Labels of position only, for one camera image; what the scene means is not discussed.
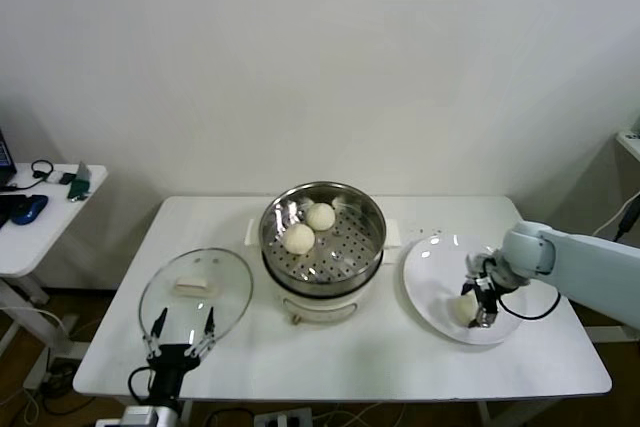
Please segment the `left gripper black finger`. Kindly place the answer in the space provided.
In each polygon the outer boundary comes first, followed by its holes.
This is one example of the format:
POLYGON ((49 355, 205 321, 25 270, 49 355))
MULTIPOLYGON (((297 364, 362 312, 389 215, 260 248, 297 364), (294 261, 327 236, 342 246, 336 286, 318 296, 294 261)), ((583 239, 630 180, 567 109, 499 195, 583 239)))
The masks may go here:
POLYGON ((145 344, 146 356, 155 358, 161 355, 159 339, 166 321, 168 308, 165 307, 160 315, 154 320, 151 330, 143 334, 143 342, 145 344))
POLYGON ((211 307, 205 321, 202 337, 186 350, 186 357, 203 359, 214 347, 216 343, 214 313, 215 308, 211 307))

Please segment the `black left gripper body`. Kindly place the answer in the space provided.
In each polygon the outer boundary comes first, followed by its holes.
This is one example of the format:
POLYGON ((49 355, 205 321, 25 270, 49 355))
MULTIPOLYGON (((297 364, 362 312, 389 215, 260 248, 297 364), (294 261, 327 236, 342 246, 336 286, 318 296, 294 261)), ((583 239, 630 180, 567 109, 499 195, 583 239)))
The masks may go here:
POLYGON ((160 354, 148 360, 154 372, 149 399, 176 400, 179 398, 185 375, 193 370, 190 344, 163 344, 160 354))

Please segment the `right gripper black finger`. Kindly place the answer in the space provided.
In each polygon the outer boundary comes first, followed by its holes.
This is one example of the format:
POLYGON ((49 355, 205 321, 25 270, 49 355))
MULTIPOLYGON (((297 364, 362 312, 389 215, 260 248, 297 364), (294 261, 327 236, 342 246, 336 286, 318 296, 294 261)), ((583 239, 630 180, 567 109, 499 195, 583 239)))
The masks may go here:
POLYGON ((469 322, 469 327, 490 328, 498 314, 497 298, 489 291, 477 291, 475 297, 478 307, 474 318, 469 322))
POLYGON ((465 258, 466 274, 461 294, 473 292, 477 297, 483 297, 488 291, 487 254, 467 255, 465 258))

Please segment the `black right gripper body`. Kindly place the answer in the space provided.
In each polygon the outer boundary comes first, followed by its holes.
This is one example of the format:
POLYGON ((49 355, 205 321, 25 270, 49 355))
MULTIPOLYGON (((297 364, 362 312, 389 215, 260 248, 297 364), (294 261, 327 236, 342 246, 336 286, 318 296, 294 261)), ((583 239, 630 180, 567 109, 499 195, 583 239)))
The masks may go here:
POLYGON ((479 254, 477 265, 479 277, 487 278, 499 296, 528 285, 528 279, 516 274, 501 252, 479 254))

